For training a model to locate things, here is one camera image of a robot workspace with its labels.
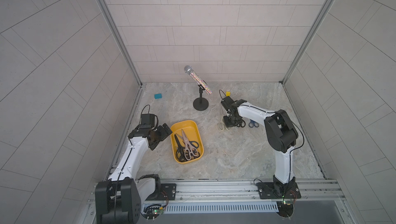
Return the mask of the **cream handled scissors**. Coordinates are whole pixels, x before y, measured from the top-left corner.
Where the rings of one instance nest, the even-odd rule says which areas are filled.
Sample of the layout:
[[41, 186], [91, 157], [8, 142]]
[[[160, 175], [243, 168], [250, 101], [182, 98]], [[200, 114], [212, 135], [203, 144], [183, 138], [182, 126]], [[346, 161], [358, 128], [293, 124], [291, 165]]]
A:
[[230, 127], [227, 127], [227, 126], [226, 126], [226, 124], [225, 124], [225, 122], [224, 122], [224, 115], [223, 115], [223, 114], [222, 114], [221, 117], [220, 117], [220, 121], [219, 121], [219, 123], [218, 123], [218, 129], [219, 129], [220, 131], [224, 131], [224, 130], [229, 131], [229, 130], [231, 129]]

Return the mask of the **blue handled scissors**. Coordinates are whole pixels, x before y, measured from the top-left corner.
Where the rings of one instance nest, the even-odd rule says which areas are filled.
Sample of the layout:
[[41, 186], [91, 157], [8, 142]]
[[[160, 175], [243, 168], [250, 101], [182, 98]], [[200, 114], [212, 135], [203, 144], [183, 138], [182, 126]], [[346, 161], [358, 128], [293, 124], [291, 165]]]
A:
[[257, 123], [257, 122], [254, 121], [254, 120], [250, 120], [248, 126], [249, 126], [250, 128], [258, 128], [258, 127], [259, 127], [259, 123]]

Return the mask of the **yellow storage box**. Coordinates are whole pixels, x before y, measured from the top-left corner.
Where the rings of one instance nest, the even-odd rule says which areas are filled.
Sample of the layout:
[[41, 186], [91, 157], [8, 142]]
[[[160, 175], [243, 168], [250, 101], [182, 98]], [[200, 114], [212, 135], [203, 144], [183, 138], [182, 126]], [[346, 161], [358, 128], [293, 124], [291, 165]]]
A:
[[[184, 130], [186, 136], [188, 137], [188, 139], [190, 141], [196, 141], [196, 142], [199, 143], [198, 151], [201, 154], [201, 156], [199, 158], [201, 158], [202, 155], [204, 154], [204, 147], [203, 147], [203, 144], [202, 144], [202, 140], [201, 140], [201, 136], [200, 136], [200, 133], [199, 133], [199, 130], [198, 130], [198, 126], [197, 126], [197, 124], [194, 121], [187, 120], [187, 121], [182, 121], [182, 122], [176, 123], [176, 124], [172, 125], [172, 127], [171, 127], [171, 131], [173, 132], [172, 135], [171, 135], [171, 143], [172, 143], [172, 150], [173, 150], [174, 159], [176, 160], [176, 162], [178, 162], [177, 159], [176, 159], [176, 155], [175, 155], [175, 152], [176, 152], [176, 149], [177, 149], [177, 144], [176, 144], [176, 140], [174, 138], [174, 135], [175, 134], [179, 134], [180, 136], [182, 136], [182, 130]], [[180, 141], [182, 146], [185, 146], [182, 138], [179, 138], [179, 141]], [[194, 160], [190, 160], [190, 161], [187, 161], [187, 162], [178, 162], [178, 163], [179, 164], [186, 164], [186, 163], [190, 163], [190, 162], [196, 161], [199, 158], [194, 159]]]

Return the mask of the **large black scissors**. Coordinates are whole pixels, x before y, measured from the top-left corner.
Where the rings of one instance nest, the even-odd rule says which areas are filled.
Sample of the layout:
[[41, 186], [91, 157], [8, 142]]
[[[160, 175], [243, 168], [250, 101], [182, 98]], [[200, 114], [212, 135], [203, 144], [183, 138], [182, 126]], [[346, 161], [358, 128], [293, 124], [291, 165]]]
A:
[[[179, 138], [182, 138], [182, 137], [181, 137], [179, 134], [175, 134], [175, 135], [174, 135], [174, 138], [175, 138], [176, 144], [177, 144], [177, 149], [176, 149], [176, 152], [175, 152], [177, 161], [178, 161], [178, 162], [187, 162], [188, 159], [186, 158], [186, 153], [184, 152], [185, 147], [182, 146], [181, 143], [180, 143], [180, 141], [179, 141]], [[190, 142], [191, 146], [192, 146], [192, 147], [195, 149], [195, 151], [197, 152], [197, 155], [196, 155], [196, 156], [192, 155], [192, 156], [191, 156], [191, 159], [194, 160], [194, 159], [199, 158], [199, 157], [201, 156], [201, 154], [198, 152], [199, 143], [196, 142], [196, 141], [189, 141], [189, 142]]]

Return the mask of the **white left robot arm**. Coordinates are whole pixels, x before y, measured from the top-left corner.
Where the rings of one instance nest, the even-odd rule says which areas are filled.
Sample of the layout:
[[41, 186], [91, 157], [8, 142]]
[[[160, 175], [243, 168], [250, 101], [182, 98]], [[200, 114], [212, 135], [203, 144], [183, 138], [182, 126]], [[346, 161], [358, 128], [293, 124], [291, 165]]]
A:
[[167, 124], [156, 129], [139, 125], [128, 135], [127, 149], [115, 171], [95, 189], [98, 224], [136, 224], [143, 215], [143, 203], [150, 195], [160, 194], [158, 175], [137, 178], [145, 152], [172, 134]]

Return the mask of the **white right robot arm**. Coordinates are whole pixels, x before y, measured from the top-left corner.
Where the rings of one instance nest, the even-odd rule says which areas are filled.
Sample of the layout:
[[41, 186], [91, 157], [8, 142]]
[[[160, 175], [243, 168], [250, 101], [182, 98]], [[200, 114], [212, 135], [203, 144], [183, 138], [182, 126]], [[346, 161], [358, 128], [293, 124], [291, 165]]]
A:
[[275, 154], [274, 189], [284, 194], [295, 183], [292, 169], [293, 152], [299, 137], [294, 123], [284, 110], [271, 111], [254, 106], [246, 100], [232, 100], [229, 96], [221, 100], [227, 115], [223, 117], [225, 126], [242, 127], [248, 118], [266, 129], [267, 141]]

